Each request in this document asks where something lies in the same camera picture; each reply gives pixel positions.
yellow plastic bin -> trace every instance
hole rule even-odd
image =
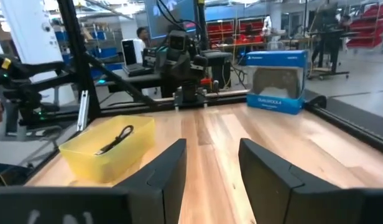
[[[95,155],[127,126],[134,130],[110,151]],[[116,180],[155,143],[154,119],[116,116],[102,122],[59,147],[61,155],[78,178],[107,183]]]

metal rod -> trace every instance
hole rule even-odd
[[[139,90],[133,87],[129,82],[123,80],[120,76],[116,75],[114,72],[105,68],[96,58],[87,54],[86,52],[84,56],[87,59],[88,63],[90,63],[92,66],[94,66],[94,68],[98,69],[103,74],[105,74],[109,79],[116,82],[116,84],[119,85],[122,88],[122,90],[127,92],[132,98],[134,98],[135,100],[140,100],[141,102],[145,103],[148,106],[157,106],[157,103],[152,98],[150,98],[149,96],[143,95]]]
[[[77,74],[78,90],[88,90],[90,93],[89,119],[95,119],[100,114],[100,105],[96,94],[95,84],[91,77],[89,63],[84,57],[86,52],[85,40],[81,35],[73,0],[57,1],[63,24],[68,34],[70,52],[73,55],[73,64]]]
[[[198,14],[198,24],[201,27],[200,49],[207,50],[209,49],[209,43],[208,43],[208,32],[206,30],[206,21],[205,21],[205,1],[198,0],[196,9]]]
[[[86,124],[88,122],[88,107],[89,107],[90,97],[88,90],[82,91],[80,110],[78,112],[78,121],[77,121],[77,131],[84,131]]]
[[[306,33],[306,17],[308,14],[308,0],[305,0],[305,15],[303,16],[303,36]]]

game controller box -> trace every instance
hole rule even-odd
[[[248,53],[246,63],[253,68],[253,78],[247,105],[298,114],[304,102],[307,57],[305,50]]]

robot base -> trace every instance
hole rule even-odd
[[[173,93],[173,104],[176,110],[179,108],[197,108],[208,106],[208,100],[206,99],[206,90],[198,89],[194,93],[194,99],[188,100],[187,95],[192,93],[185,93],[181,87],[177,89],[175,93]]]

blue box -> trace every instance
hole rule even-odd
[[[95,40],[106,40],[106,33],[104,31],[90,32],[90,34]]]
[[[266,52],[250,52],[246,55],[246,64],[250,67],[256,67],[257,70],[254,74],[254,83],[257,85],[255,79],[258,75],[266,73],[268,76],[279,81],[278,75],[284,73],[294,73],[299,82],[296,82],[295,96],[278,96],[271,95],[271,93],[260,92],[262,87],[252,87],[251,91],[247,94],[247,105],[255,108],[266,110],[278,111],[288,114],[298,114],[302,109],[304,102],[305,90],[305,77],[307,72],[307,51],[305,50],[288,50],[288,51],[266,51]]]
[[[66,65],[69,65],[70,64],[70,59],[71,59],[72,56],[70,54],[62,54],[62,57],[63,57],[63,62]]]
[[[103,48],[100,51],[100,58],[108,58],[118,56],[116,47]]]
[[[55,35],[58,41],[68,41],[68,35],[66,31],[56,31]]]

